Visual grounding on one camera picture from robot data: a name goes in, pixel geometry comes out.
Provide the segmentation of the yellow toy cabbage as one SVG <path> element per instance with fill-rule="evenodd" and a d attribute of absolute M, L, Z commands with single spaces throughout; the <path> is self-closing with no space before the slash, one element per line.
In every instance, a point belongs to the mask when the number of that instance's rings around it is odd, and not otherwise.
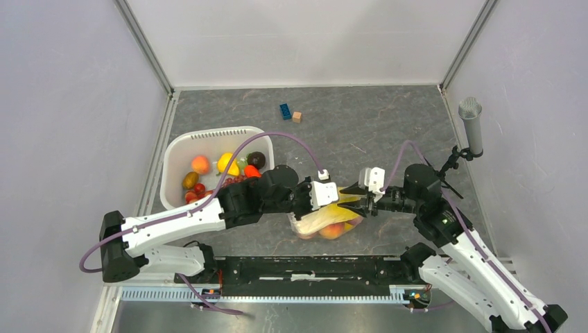
<path fill-rule="evenodd" d="M 358 199 L 361 197 L 344 195 L 340 194 L 339 192 L 338 195 L 339 201 L 337 203 L 329 204 L 328 206 L 322 207 L 317 211 L 317 220 L 320 223 L 331 225 L 333 223 L 347 222 L 357 218 L 362 219 L 362 216 L 359 216 L 343 207 L 338 206 L 340 203 L 351 203 L 358 201 Z"/>

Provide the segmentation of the clear polka dot zip bag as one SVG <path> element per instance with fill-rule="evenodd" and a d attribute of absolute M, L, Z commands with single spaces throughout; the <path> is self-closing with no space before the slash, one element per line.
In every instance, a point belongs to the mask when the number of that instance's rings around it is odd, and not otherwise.
<path fill-rule="evenodd" d="M 337 239 L 353 230 L 363 219 L 361 215 L 341 208 L 336 203 L 307 214 L 300 220 L 293 214 L 288 215 L 292 231 L 301 239 Z"/>

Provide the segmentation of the orange toy peach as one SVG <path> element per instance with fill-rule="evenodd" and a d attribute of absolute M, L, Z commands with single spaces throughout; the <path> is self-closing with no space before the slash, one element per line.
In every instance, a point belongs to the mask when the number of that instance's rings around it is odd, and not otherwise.
<path fill-rule="evenodd" d="M 319 235 L 325 239 L 337 239 L 346 231 L 346 223 L 333 223 L 319 230 Z"/>

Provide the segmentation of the white plastic basket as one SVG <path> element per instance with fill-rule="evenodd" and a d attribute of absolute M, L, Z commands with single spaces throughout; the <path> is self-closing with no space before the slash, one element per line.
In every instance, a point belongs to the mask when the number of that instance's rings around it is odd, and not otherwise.
<path fill-rule="evenodd" d="M 159 199 L 167 210 L 186 204 L 182 181 L 192 171 L 191 162 L 199 155 L 211 164 L 211 171 L 199 177 L 207 190 L 213 190 L 220 180 L 217 161 L 225 153 L 233 153 L 246 139 L 262 133 L 253 126 L 237 126 L 199 130 L 175 138 L 164 155 Z"/>

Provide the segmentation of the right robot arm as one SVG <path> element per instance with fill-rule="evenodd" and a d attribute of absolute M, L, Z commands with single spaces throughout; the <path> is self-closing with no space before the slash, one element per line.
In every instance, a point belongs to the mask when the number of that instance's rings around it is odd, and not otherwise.
<path fill-rule="evenodd" d="M 426 244 L 401 256 L 405 281 L 423 281 L 466 309 L 488 332 L 556 332 L 568 318 L 559 305 L 547 305 L 525 288 L 487 249 L 465 215 L 442 197 L 442 181 L 426 164 L 404 171 L 402 187 L 384 187 L 384 171 L 366 168 L 342 193 L 359 196 L 340 204 L 363 217 L 381 210 L 414 214 L 419 233 L 464 271 L 460 274 Z"/>

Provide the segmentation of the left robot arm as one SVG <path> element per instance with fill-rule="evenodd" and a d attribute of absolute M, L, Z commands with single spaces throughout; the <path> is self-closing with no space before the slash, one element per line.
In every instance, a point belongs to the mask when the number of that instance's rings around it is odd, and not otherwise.
<path fill-rule="evenodd" d="M 292 214 L 300 219 L 317 210 L 313 180 L 299 180 L 286 165 L 279 165 L 221 188 L 192 204 L 159 214 L 124 217 L 115 210 L 103 217 L 101 275 L 107 283 L 122 282 L 140 273 L 161 270 L 211 282 L 218 264 L 210 246 L 181 251 L 170 242 L 204 232 L 228 230 L 257 223 L 265 214 Z"/>

